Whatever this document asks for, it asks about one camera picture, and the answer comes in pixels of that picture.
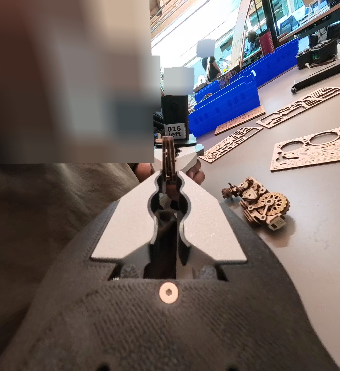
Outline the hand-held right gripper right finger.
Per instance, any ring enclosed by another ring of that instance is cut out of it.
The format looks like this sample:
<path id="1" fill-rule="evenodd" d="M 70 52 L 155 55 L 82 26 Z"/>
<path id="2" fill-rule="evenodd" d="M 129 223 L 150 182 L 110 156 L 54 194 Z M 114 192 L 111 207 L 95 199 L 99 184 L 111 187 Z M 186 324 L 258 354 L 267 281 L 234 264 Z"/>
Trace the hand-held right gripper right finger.
<path id="1" fill-rule="evenodd" d="M 244 264 L 247 257 L 218 200 L 177 172 L 177 279 L 194 279 L 204 266 Z"/>

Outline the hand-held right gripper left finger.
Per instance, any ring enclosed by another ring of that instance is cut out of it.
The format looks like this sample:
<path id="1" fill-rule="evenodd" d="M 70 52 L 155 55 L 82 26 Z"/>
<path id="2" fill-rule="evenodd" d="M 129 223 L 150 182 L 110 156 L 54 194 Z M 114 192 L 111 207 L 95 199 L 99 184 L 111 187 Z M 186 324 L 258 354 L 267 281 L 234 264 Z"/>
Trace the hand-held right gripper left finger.
<path id="1" fill-rule="evenodd" d="M 158 236 L 161 172 L 155 172 L 119 200 L 91 254 L 92 260 L 131 264 L 143 276 Z"/>

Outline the small wooden arc piece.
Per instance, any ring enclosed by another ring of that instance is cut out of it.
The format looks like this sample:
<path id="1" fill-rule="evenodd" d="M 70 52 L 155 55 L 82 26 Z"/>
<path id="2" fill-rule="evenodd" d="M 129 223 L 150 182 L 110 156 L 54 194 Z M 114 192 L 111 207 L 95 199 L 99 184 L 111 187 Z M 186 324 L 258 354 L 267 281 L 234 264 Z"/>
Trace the small wooden arc piece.
<path id="1" fill-rule="evenodd" d="M 162 190 L 165 192 L 166 187 L 177 183 L 176 171 L 176 148 L 172 136 L 162 138 Z"/>

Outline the wooden sheet with gear holes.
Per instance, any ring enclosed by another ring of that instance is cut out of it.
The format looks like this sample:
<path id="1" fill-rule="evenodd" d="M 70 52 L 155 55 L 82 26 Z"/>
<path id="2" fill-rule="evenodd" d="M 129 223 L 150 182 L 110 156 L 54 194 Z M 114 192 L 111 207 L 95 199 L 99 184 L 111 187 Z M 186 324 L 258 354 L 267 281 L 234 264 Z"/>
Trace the wooden sheet with gear holes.
<path id="1" fill-rule="evenodd" d="M 340 127 L 276 143 L 270 171 L 340 162 Z"/>

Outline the person's left hand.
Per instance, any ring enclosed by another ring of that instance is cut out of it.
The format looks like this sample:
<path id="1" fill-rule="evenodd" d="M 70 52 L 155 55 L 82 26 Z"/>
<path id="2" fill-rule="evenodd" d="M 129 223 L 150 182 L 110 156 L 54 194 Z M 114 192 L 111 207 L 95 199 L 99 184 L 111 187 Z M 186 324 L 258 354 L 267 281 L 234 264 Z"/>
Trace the person's left hand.
<path id="1" fill-rule="evenodd" d="M 187 172 L 186 175 L 191 178 L 195 183 L 201 185 L 205 180 L 205 174 L 201 169 L 201 162 L 197 159 L 195 165 L 193 165 Z"/>

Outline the wooden sheet with small cutouts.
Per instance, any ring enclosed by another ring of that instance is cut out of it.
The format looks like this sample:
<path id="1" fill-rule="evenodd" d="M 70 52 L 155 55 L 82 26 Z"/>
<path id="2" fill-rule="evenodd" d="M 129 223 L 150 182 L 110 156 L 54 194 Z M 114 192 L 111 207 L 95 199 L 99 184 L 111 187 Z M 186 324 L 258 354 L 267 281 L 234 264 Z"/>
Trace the wooden sheet with small cutouts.
<path id="1" fill-rule="evenodd" d="M 263 129 L 263 127 L 242 127 L 220 141 L 209 150 L 205 151 L 204 155 L 200 156 L 199 158 L 211 164 L 247 141 L 249 138 L 262 131 Z"/>

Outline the small blue plastic bin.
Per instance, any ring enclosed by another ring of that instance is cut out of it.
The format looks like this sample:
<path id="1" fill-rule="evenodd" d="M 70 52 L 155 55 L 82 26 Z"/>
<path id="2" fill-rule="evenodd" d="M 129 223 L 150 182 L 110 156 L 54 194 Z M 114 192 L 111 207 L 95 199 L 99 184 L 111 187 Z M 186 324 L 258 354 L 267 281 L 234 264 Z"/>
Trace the small blue plastic bin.
<path id="1" fill-rule="evenodd" d="M 212 83 L 208 84 L 207 86 L 203 87 L 195 94 L 195 101 L 196 103 L 200 103 L 205 95 L 207 94 L 214 94 L 220 90 L 220 83 L 218 80 L 213 81 Z"/>

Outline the wooden mechanical model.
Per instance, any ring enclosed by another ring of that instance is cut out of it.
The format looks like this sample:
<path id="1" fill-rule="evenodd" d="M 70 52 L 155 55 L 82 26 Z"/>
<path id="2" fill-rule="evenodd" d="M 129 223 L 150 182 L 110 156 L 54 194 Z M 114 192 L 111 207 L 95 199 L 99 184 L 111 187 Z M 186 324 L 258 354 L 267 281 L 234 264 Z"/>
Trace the wooden mechanical model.
<path id="1" fill-rule="evenodd" d="M 266 225 L 270 230 L 276 231 L 286 224 L 285 216 L 290 202 L 285 195 L 269 192 L 262 183 L 252 177 L 247 177 L 239 185 L 228 185 L 222 189 L 222 197 L 239 197 L 243 214 L 252 226 Z"/>

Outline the reddish wooden sheet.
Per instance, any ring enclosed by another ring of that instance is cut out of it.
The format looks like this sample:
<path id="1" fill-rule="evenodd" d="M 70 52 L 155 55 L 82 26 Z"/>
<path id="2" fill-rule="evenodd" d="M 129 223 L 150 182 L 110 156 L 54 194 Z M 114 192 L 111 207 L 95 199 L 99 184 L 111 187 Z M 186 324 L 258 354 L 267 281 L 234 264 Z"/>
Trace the reddish wooden sheet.
<path id="1" fill-rule="evenodd" d="M 234 118 L 226 123 L 223 123 L 219 125 L 214 132 L 214 136 L 217 136 L 223 132 L 226 132 L 234 127 L 237 127 L 241 124 L 247 123 L 257 117 L 260 117 L 265 114 L 265 109 L 262 105 L 258 106 L 255 109 L 252 109 L 251 111 L 242 114 L 238 116 L 237 118 Z"/>

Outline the wooden sheet with long cutouts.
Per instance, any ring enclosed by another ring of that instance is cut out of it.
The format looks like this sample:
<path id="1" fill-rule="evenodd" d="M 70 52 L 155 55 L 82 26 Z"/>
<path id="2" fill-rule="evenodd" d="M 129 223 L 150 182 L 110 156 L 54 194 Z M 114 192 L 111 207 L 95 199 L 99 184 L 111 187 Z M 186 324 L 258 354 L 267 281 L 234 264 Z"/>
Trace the wooden sheet with long cutouts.
<path id="1" fill-rule="evenodd" d="M 284 106 L 283 108 L 267 115 L 265 118 L 258 120 L 256 123 L 268 129 L 273 128 L 338 95 L 340 95 L 340 87 L 319 88 L 310 94 L 307 94 L 300 99 Z"/>

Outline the tall wooden board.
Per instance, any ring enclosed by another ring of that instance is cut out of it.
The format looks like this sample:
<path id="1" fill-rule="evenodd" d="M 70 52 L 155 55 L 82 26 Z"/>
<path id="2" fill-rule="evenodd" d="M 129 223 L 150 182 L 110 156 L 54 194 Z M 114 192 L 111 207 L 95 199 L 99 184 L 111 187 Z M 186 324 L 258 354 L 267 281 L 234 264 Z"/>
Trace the tall wooden board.
<path id="1" fill-rule="evenodd" d="M 234 27 L 231 60 L 229 69 L 240 71 L 246 40 L 246 20 L 250 9 L 251 0 L 242 0 L 239 6 L 236 25 Z"/>

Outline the dark red box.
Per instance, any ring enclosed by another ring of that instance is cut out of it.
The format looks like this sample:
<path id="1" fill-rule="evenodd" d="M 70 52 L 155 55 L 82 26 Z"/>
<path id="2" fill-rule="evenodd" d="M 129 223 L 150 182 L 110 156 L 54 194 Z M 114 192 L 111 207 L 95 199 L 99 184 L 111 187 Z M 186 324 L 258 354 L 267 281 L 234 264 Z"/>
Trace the dark red box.
<path id="1" fill-rule="evenodd" d="M 269 28 L 259 34 L 259 44 L 263 56 L 274 53 L 275 47 Z"/>

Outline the black flat bar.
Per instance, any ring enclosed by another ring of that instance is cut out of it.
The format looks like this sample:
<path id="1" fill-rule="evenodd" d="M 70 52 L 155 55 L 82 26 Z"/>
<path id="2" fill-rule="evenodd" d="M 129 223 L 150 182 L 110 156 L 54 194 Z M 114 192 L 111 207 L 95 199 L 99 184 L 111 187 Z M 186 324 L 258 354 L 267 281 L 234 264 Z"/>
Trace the black flat bar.
<path id="1" fill-rule="evenodd" d="M 315 72 L 308 77 L 295 80 L 293 86 L 291 87 L 291 93 L 296 94 L 299 90 L 302 90 L 308 86 L 312 86 L 320 81 L 323 81 L 327 78 L 335 76 L 340 73 L 340 65 L 334 65 L 328 68 L 325 68 L 321 71 Z"/>

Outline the black timer box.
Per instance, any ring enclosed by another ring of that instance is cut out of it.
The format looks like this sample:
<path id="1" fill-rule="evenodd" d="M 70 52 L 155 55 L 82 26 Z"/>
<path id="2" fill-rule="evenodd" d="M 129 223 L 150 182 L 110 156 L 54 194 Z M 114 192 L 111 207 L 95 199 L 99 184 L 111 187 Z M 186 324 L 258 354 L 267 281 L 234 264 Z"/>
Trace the black timer box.
<path id="1" fill-rule="evenodd" d="M 337 38 L 328 39 L 299 52 L 296 55 L 298 69 L 311 68 L 334 59 L 338 53 L 337 41 Z"/>

